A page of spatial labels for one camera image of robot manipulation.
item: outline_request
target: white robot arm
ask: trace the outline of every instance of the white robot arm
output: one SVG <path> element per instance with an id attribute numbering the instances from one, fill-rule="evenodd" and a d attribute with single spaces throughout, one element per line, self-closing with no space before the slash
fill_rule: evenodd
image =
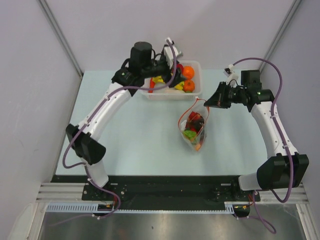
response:
<path id="1" fill-rule="evenodd" d="M 260 71 L 241 71 L 241 85 L 238 85 L 238 75 L 233 67 L 231 64 L 225 69 L 227 81 L 219 83 L 216 92 L 204 106 L 228 109 L 231 103 L 241 103 L 247 106 L 259 126 L 268 160 L 257 172 L 239 177 L 241 190 L 288 188 L 290 182 L 293 188 L 297 187 L 309 164 L 307 155 L 299 154 L 289 140 L 279 119 L 274 95 L 269 89 L 262 89 Z"/>
<path id="2" fill-rule="evenodd" d="M 98 143 L 109 120 L 138 89 L 141 89 L 146 78 L 162 76 L 169 87 L 174 87 L 184 80 L 181 70 L 177 69 L 176 65 L 174 74 L 171 74 L 174 60 L 182 56 L 182 52 L 170 38 L 167 38 L 166 42 L 168 45 L 164 45 L 158 60 L 155 56 L 151 58 L 153 49 L 150 43 L 137 42 L 131 49 L 130 58 L 126 59 L 121 69 L 115 73 L 108 90 L 94 109 L 77 126 L 69 124 L 66 128 L 68 139 L 73 142 L 72 148 L 87 166 L 90 177 L 99 187 L 103 187 L 109 180 L 101 161 L 106 148 Z"/>

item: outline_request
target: red fruit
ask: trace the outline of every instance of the red fruit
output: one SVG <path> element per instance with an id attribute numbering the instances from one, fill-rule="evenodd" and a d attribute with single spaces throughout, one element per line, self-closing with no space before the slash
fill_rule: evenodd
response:
<path id="1" fill-rule="evenodd" d="M 192 112 L 190 113 L 189 117 L 188 117 L 188 120 L 189 120 L 189 121 L 192 120 L 192 119 L 195 117 L 195 115 L 197 115 L 197 113 L 194 112 L 194 111 L 192 111 Z"/>
<path id="2" fill-rule="evenodd" d="M 176 65 L 176 67 L 181 70 L 181 73 L 184 71 L 184 66 L 182 66 L 182 64 L 179 63 Z"/>
<path id="3" fill-rule="evenodd" d="M 199 113 L 197 113 L 193 118 L 192 118 L 192 121 L 196 121 L 198 119 L 201 118 L 201 115 Z"/>

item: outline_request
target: plastic bag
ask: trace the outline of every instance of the plastic bag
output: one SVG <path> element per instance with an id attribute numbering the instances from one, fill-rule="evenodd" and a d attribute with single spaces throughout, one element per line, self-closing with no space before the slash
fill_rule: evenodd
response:
<path id="1" fill-rule="evenodd" d="M 196 151 L 201 149 L 207 136 L 206 122 L 210 109 L 204 106 L 205 101 L 196 97 L 195 103 L 182 114 L 178 121 L 183 139 Z"/>

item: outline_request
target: white wall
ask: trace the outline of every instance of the white wall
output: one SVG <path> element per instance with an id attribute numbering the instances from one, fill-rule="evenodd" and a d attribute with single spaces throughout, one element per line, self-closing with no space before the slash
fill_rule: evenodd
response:
<path id="1" fill-rule="evenodd" d="M 50 179 L 80 79 L 35 0 L 0 3 L 0 239 Z"/>
<path id="2" fill-rule="evenodd" d="M 115 70 L 137 41 L 170 36 L 204 69 L 263 57 L 293 0 L 48 0 L 84 70 Z M 258 67 L 246 62 L 243 68 Z"/>
<path id="3" fill-rule="evenodd" d="M 320 1 L 303 1 L 271 61 L 283 75 L 278 111 L 292 143 L 307 154 L 310 165 L 303 183 L 320 227 Z M 278 89 L 277 73 L 267 67 L 264 88 Z"/>

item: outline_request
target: light blue table surface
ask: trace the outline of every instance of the light blue table surface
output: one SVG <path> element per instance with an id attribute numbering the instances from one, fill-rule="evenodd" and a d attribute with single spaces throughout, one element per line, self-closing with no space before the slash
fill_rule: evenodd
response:
<path id="1" fill-rule="evenodd" d="M 102 98 L 114 71 L 86 71 L 71 117 L 77 125 Z M 226 76 L 222 69 L 202 70 L 202 98 L 208 99 Z M 182 139 L 178 119 L 193 101 L 151 101 L 137 92 L 113 116 L 99 142 L 106 147 L 103 163 L 109 175 L 242 175 L 257 171 L 267 160 L 259 127 L 247 108 L 210 109 L 207 138 L 194 152 Z M 82 166 L 64 169 L 62 155 L 56 175 L 84 175 Z M 67 164 L 80 161 L 73 150 Z"/>

